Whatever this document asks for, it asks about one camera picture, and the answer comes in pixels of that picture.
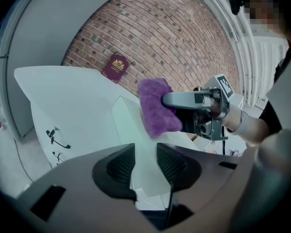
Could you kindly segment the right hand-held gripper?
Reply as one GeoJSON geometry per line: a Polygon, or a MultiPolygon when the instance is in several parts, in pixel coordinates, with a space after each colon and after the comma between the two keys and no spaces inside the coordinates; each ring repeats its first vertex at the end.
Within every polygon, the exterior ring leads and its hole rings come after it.
{"type": "Polygon", "coordinates": [[[225,75],[211,78],[205,87],[194,92],[172,92],[162,97],[162,104],[176,108],[182,124],[181,132],[195,133],[208,140],[227,140],[222,120],[230,110],[229,97],[233,90],[225,75]]]}

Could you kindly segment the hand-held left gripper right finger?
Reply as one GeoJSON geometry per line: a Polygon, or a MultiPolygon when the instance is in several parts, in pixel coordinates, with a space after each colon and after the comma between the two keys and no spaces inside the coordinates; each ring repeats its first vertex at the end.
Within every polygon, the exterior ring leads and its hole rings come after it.
{"type": "Polygon", "coordinates": [[[165,228],[194,215],[224,186],[238,158],[158,143],[157,164],[171,187],[165,228]]]}

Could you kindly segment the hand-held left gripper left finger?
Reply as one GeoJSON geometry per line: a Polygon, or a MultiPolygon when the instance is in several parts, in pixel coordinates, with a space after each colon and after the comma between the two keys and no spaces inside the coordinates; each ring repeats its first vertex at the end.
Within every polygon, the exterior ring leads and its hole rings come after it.
{"type": "Polygon", "coordinates": [[[134,144],[72,158],[34,182],[19,209],[39,233],[158,233],[165,212],[135,207],[134,167],[134,144]]]}

